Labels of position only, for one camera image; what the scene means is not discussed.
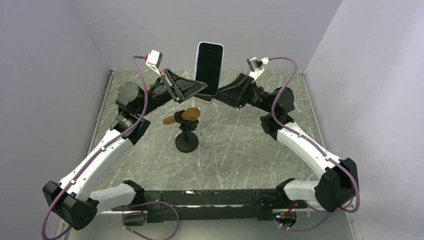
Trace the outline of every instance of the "phone screen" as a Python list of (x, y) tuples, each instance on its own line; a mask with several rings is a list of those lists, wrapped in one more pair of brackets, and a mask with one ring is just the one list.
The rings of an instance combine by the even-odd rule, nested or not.
[(198, 94), (216, 96), (220, 83), (224, 47), (219, 44), (201, 42), (197, 49), (194, 80), (207, 83), (207, 88)]

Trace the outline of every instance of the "white wall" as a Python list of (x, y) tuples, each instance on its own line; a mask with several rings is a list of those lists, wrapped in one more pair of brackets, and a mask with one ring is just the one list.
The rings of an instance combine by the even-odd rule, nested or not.
[(200, 41), (224, 45), (225, 69), (246, 69), (252, 56), (286, 55), (304, 70), (341, 1), (75, 0), (107, 63), (121, 70), (152, 49), (164, 54), (162, 67), (193, 69)]
[(41, 239), (42, 188), (87, 154), (108, 69), (69, 1), (0, 1), (0, 239)]
[(366, 240), (424, 239), (424, 2), (344, 0), (307, 67), (324, 141), (358, 164)]

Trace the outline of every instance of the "table surface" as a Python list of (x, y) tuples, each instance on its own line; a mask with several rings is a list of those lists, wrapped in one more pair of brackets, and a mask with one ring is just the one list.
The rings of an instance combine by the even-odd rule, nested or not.
[[(193, 70), (176, 70), (177, 75), (193, 79)], [(232, 82), (246, 70), (224, 70), (220, 86)], [(266, 70), (256, 83), (268, 92), (282, 86), (290, 76), (286, 70)], [(97, 145), (118, 113), (115, 104), (121, 84), (141, 81), (134, 71), (112, 73), (100, 122), (95, 132)], [(142, 72), (147, 83), (154, 82), (153, 71)], [(295, 110), (289, 115), (319, 144), (322, 143), (306, 87), (297, 74), (288, 85), (294, 92)], [(182, 153), (175, 146), (181, 132), (178, 124), (163, 125), (162, 120), (189, 107), (200, 109), (200, 123), (194, 131), (199, 146)], [(138, 143), (110, 166), (96, 190), (133, 180), (146, 190), (214, 190), (275, 188), (288, 178), (316, 180), (316, 176), (300, 157), (282, 143), (265, 134), (260, 117), (267, 113), (246, 105), (234, 109), (213, 101), (206, 103), (194, 98), (181, 104), (170, 101), (150, 113), (145, 119), (150, 127)]]

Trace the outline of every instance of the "wooden handle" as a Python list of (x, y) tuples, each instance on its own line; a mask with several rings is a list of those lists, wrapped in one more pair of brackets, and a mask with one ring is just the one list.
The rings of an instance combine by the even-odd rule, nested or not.
[[(189, 107), (187, 110), (181, 113), (181, 118), (186, 121), (194, 121), (200, 117), (200, 110), (197, 107)], [(174, 124), (175, 121), (174, 116), (169, 116), (165, 118), (162, 123), (164, 125)]]

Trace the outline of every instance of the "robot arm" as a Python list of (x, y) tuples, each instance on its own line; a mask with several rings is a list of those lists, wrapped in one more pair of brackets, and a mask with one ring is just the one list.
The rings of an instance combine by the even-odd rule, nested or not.
[[(233, 108), (243, 108), (246, 104), (249, 104), (270, 113), (273, 101), (281, 88), (268, 93), (255, 83), (255, 80), (264, 71), (263, 65), (268, 62), (269, 60), (266, 57), (261, 60), (256, 57), (248, 59), (250, 74), (241, 73), (232, 83), (220, 88), (218, 94), (213, 98)], [(358, 182), (357, 166), (350, 158), (341, 160), (340, 157), (330, 153), (308, 137), (293, 118), (288, 115), (295, 109), (294, 99), (293, 91), (287, 87), (278, 99), (275, 115), (281, 123), (295, 130), (299, 135), (282, 128), (275, 122), (271, 114), (260, 117), (261, 125), (266, 134), (288, 146), (305, 161), (319, 180), (305, 181), (290, 178), (282, 182), (276, 187), (280, 196), (279, 201), (318, 202), (325, 210), (332, 213), (352, 199), (355, 196), (355, 190), (349, 177), (329, 159), (335, 160), (336, 163), (344, 167), (356, 182)], [(326, 153), (326, 156), (324, 157), (311, 142), (301, 136), (308, 137), (310, 141), (315, 143), (315, 146)]]
[[(206, 83), (177, 76), (166, 68), (148, 91), (146, 114), (171, 100), (182, 103), (206, 87)], [(105, 170), (124, 152), (133, 148), (149, 127), (150, 122), (143, 119), (131, 131), (128, 131), (108, 147), (104, 147), (105, 143), (113, 140), (137, 122), (140, 113), (143, 111), (144, 101), (144, 91), (135, 82), (124, 83), (119, 88), (116, 99), (116, 104), (119, 106), (118, 115), (100, 143), (81, 164), (62, 178), (59, 183), (49, 181), (43, 187), (42, 191), (47, 203), (51, 205), (59, 193), (65, 189), (64, 186), (71, 184), (57, 201), (52, 211), (75, 230), (83, 229), (93, 220), (96, 214), (103, 211), (117, 206), (144, 202), (144, 189), (131, 180), (116, 187), (93, 191)], [(101, 150), (101, 153), (76, 179), (76, 174), (99, 150)]]

